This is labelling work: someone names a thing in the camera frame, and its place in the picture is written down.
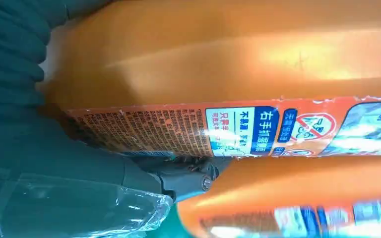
orange plastic bottle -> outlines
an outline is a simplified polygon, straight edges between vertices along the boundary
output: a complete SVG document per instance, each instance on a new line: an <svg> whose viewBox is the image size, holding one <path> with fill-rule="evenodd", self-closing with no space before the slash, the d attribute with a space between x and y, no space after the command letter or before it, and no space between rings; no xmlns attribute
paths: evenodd
<svg viewBox="0 0 381 238"><path fill-rule="evenodd" d="M117 1L46 91L115 151L381 154L381 1Z"/></svg>
<svg viewBox="0 0 381 238"><path fill-rule="evenodd" d="M381 157L233 161L178 212L198 238L381 237Z"/></svg>

